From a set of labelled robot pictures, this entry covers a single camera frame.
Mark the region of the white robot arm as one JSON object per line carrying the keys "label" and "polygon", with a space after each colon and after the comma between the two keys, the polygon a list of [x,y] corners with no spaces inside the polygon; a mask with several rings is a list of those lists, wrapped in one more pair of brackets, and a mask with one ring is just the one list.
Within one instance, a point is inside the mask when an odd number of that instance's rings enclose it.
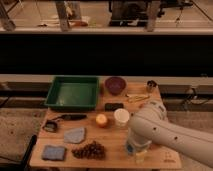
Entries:
{"label": "white robot arm", "polygon": [[147,101],[131,116],[125,147],[134,154],[152,142],[213,168],[213,134],[170,123],[164,104],[158,100]]}

